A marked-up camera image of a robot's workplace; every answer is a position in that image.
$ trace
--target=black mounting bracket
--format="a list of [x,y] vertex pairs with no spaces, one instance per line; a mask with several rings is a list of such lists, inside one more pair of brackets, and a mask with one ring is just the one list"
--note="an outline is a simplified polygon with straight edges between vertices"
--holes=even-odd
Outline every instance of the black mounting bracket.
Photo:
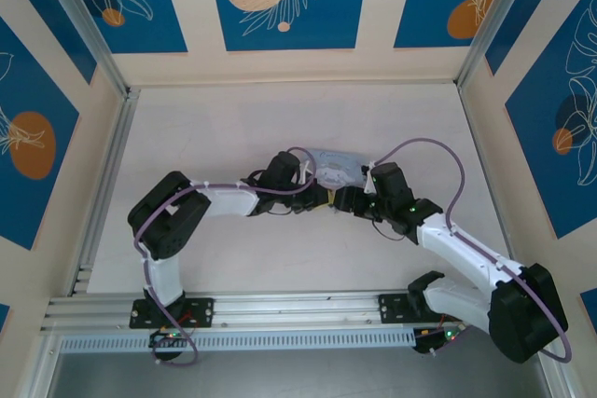
[[[183,328],[211,328],[214,317],[214,300],[212,298],[186,298],[182,295],[174,303],[166,307],[168,312]],[[146,298],[132,302],[131,329],[172,328],[172,324],[157,309],[154,301],[146,293]]]
[[[432,270],[409,285],[409,291],[403,294],[381,294],[378,297],[382,323],[439,323],[441,314],[429,309],[425,303],[423,291],[427,286],[444,276]],[[459,322],[451,316],[444,316],[444,322]]]

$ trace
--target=wall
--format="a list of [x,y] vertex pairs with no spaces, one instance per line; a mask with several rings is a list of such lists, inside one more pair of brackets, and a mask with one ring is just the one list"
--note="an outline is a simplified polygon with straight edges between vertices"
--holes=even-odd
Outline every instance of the wall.
[[[7,62],[0,107],[10,120],[0,131],[12,139],[0,153],[0,303],[10,306],[0,336],[0,395],[6,397],[18,388],[49,297],[64,294],[70,281],[120,105],[101,70],[90,69],[94,63],[76,36],[56,22],[63,16],[57,1],[36,5],[40,13],[53,9],[44,18],[54,19],[50,28],[36,1],[0,0],[0,52]],[[49,127],[37,138],[30,118],[40,115]],[[14,225],[6,226],[12,218]]]
[[135,86],[454,79],[492,0],[84,0]]
[[[578,117],[592,117],[583,108],[595,101],[594,93],[579,91],[571,80],[591,79],[594,61],[569,50],[575,42],[583,54],[590,53],[594,42],[584,36],[595,24],[587,12],[590,0],[576,7],[579,1],[537,3],[521,34],[509,37],[516,42],[495,74],[483,62],[463,94],[514,252],[553,274],[570,323],[574,357],[569,373],[585,391],[594,391],[597,335],[580,294],[597,287],[597,222],[591,218],[597,216],[597,187],[587,177],[591,154],[581,153],[591,149],[590,137],[579,134],[586,128],[578,123],[570,125]],[[510,32],[500,31],[502,38]],[[572,114],[570,103],[576,104]]]

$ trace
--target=white tabletop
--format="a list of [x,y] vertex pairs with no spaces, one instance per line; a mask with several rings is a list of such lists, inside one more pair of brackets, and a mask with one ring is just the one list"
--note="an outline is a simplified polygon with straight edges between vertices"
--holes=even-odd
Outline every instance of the white tabletop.
[[[168,172],[236,181],[293,145],[377,159],[412,137],[451,146],[466,170],[453,219],[497,252],[504,238],[452,84],[295,83],[143,89],[118,173],[89,293],[141,293],[131,208]],[[442,149],[414,144],[393,160],[416,197],[446,208],[459,183]],[[381,229],[396,236],[386,224]],[[289,216],[203,220],[181,253],[189,292],[380,290],[406,287],[451,265],[408,240],[381,237],[369,221],[324,208]]]

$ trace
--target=purple cable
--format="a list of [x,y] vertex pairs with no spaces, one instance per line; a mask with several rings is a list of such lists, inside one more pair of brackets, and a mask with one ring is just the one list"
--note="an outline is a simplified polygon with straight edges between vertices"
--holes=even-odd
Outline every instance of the purple cable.
[[[147,292],[149,293],[149,296],[154,300],[154,302],[156,302],[156,305],[158,305],[158,308],[160,309],[160,311],[164,314],[164,316],[166,316],[166,319],[168,319],[168,321],[170,321],[172,326],[180,332],[183,339],[185,339],[188,342],[188,344],[191,346],[191,348],[193,349],[193,359],[191,361],[189,361],[188,363],[164,362],[162,364],[169,365],[172,367],[188,367],[190,365],[195,364],[199,360],[199,350],[197,350],[197,345],[193,341],[193,338],[185,331],[185,329],[182,327],[182,325],[180,325],[176,321],[176,319],[173,317],[173,315],[168,312],[168,310],[163,305],[163,303],[161,303],[160,300],[158,299],[158,295],[156,294],[156,291],[153,288],[153,285],[151,284],[151,277],[149,276],[148,253],[146,250],[144,250],[141,247],[141,237],[143,237],[143,234],[146,232],[147,228],[149,226],[151,226],[151,223],[153,223],[156,220],[156,218],[160,215],[160,213],[162,213],[164,210],[166,210],[166,208],[168,208],[174,202],[176,202],[177,200],[179,200],[180,198],[182,198],[183,196],[187,195],[188,193],[190,193],[192,191],[202,190],[204,188],[230,188],[230,189],[255,191],[257,193],[270,193],[273,195],[280,195],[280,196],[292,196],[292,195],[297,195],[298,193],[305,191],[307,188],[309,188],[311,186],[311,184],[313,183],[313,180],[315,179],[315,173],[317,170],[317,166],[315,164],[315,158],[312,156],[312,154],[309,151],[307,151],[304,148],[301,148],[300,146],[293,146],[288,149],[288,152],[290,152],[290,151],[301,151],[301,152],[305,153],[312,164],[312,176],[309,178],[309,181],[305,185],[303,185],[299,188],[296,188],[294,190],[287,190],[287,191],[272,190],[269,188],[261,188],[258,186],[236,185],[236,184],[208,184],[208,185],[201,184],[201,185],[188,186],[187,188],[180,190],[178,193],[176,193],[175,195],[171,196],[166,201],[164,201],[156,209],[156,211],[154,211],[152,214],[149,215],[147,220],[143,223],[143,225],[139,228],[139,231],[134,236],[134,242],[133,242],[134,248],[143,257],[143,272],[145,274],[146,284],[147,284]],[[158,343],[156,343],[154,345],[154,348],[151,351],[151,354],[153,355],[153,357],[157,363],[161,363],[161,360],[159,360],[156,355],[156,349],[161,345],[162,340],[164,340],[164,339],[161,339],[160,341],[158,341]]]
[[[440,142],[439,140],[429,139],[427,137],[417,137],[414,139],[409,139],[406,142],[399,144],[396,148],[394,148],[392,151],[390,151],[384,157],[380,158],[377,162],[375,162],[375,165],[379,165],[380,163],[383,163],[385,160],[387,160],[388,158],[393,156],[398,150],[402,149],[406,145],[419,143],[419,142],[436,144],[438,146],[441,146],[448,153],[450,153],[450,155],[452,156],[452,158],[456,161],[456,164],[458,165],[458,170],[460,171],[460,184],[458,185],[458,190],[456,191],[454,198],[451,200],[450,205],[448,206],[448,209],[446,210],[446,226],[448,226],[448,228],[451,231],[451,228],[452,228],[451,213],[454,209],[454,206],[456,205],[456,202],[458,202],[458,199],[460,199],[460,197],[462,196],[463,191],[465,189],[465,167],[463,165],[462,160],[460,160],[458,155],[449,146]],[[458,232],[453,232],[453,235],[458,240],[462,241],[464,244],[467,244],[471,249],[473,249],[477,253],[481,254],[482,256],[487,258],[489,261],[491,261],[495,265],[498,264],[498,260],[494,256],[492,256],[491,254],[484,251],[481,247],[479,247],[473,241],[469,240],[467,237],[461,235]],[[568,336],[563,331],[563,328],[560,325],[560,323],[558,322],[558,320],[555,318],[553,313],[549,310],[548,306],[543,302],[543,300],[541,300],[541,298],[535,293],[535,291],[533,291],[533,289],[531,289],[531,287],[528,284],[526,284],[524,281],[522,281],[522,279],[518,275],[516,275],[516,273],[514,273],[510,268],[508,268],[507,266],[501,266],[500,269],[503,270],[508,276],[510,276],[512,278],[512,280],[514,280],[522,288],[522,290],[533,299],[533,301],[536,303],[536,305],[546,315],[549,322],[553,325],[556,332],[558,333],[558,336],[562,340],[564,351],[565,351],[564,356],[558,356],[557,354],[554,354],[545,349],[542,349],[541,352],[543,354],[545,354],[546,356],[548,356],[549,358],[551,358],[555,361],[558,361],[560,363],[564,363],[564,364],[569,363],[572,360],[572,347],[570,345],[570,341],[568,340]]]

